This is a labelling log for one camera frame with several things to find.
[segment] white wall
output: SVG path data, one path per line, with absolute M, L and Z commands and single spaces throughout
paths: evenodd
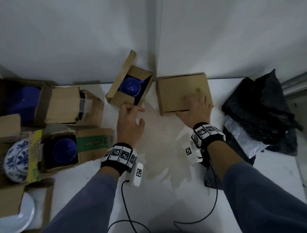
M 157 76 L 307 71 L 307 1 L 164 0 Z
M 155 67 L 156 4 L 150 0 L 0 2 L 0 64 L 59 84 L 112 82 L 130 49 Z

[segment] right hand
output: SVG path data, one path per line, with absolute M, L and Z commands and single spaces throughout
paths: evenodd
M 145 109 L 139 106 L 124 104 L 119 110 L 117 121 L 117 142 L 124 142 L 132 148 L 141 139 L 145 121 L 140 119 L 139 125 L 136 124 L 136 114 L 138 111 L 145 112 Z
M 212 106 L 206 104 L 206 96 L 202 90 L 197 89 L 197 94 L 184 97 L 184 101 L 188 101 L 190 110 L 185 112 L 176 112 L 176 116 L 183 121 L 183 123 L 193 129 L 194 125 L 200 122 L 210 124 L 210 115 Z

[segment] table surface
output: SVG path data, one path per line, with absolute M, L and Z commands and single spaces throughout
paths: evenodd
M 211 124 L 219 129 L 222 129 L 224 119 L 221 106 L 241 80 L 208 80 L 215 105 L 212 110 Z M 116 131 L 118 111 L 110 106 L 104 98 L 110 86 L 111 84 L 94 84 L 80 85 L 79 87 L 104 100 L 101 127 L 112 128 Z M 152 84 L 144 104 L 147 115 L 141 117 L 146 122 L 146 129 L 139 150 L 145 149 L 145 151 L 142 151 L 141 154 L 137 151 L 139 153 L 138 161 L 146 164 L 142 182 L 138 188 L 125 185 L 123 190 L 130 217 L 132 220 L 146 225 L 151 231 L 174 229 L 174 220 L 182 222 L 200 220 L 211 211 L 216 197 L 215 189 L 204 186 L 205 169 L 200 164 L 193 166 L 185 164 L 187 170 L 181 172 L 181 168 L 176 169 L 176 166 L 173 165 L 173 163 L 176 163 L 176 155 L 172 155 L 170 152 L 172 150 L 163 154 L 161 149 L 175 147 L 178 144 L 178 138 L 191 135 L 190 130 L 181 125 L 179 119 L 175 116 L 162 118 L 159 115 L 155 83 Z M 167 134 L 170 127 L 179 128 L 173 136 Z M 159 141 L 154 140 L 151 137 L 152 132 L 150 130 L 160 134 L 159 138 L 161 139 Z M 151 150 L 150 153 L 146 152 L 146 148 Z M 150 159 L 154 154 L 153 151 L 158 152 L 159 160 L 151 167 Z M 96 160 L 59 172 L 54 176 L 56 182 L 52 201 L 52 218 L 84 187 L 99 167 L 100 160 Z M 284 190 L 306 202 L 295 157 L 265 150 L 264 153 L 259 153 L 256 156 L 254 167 Z M 120 193 L 120 186 L 124 180 L 125 175 L 121 176 L 118 182 L 110 223 L 128 219 Z M 139 232 L 146 231 L 142 226 L 135 224 L 135 227 Z M 206 220 L 193 225 L 181 225 L 181 228 L 195 232 L 241 232 L 223 191 L 218 192 L 216 207 Z M 133 232 L 133 229 L 128 222 L 123 222 L 114 225 L 110 232 Z

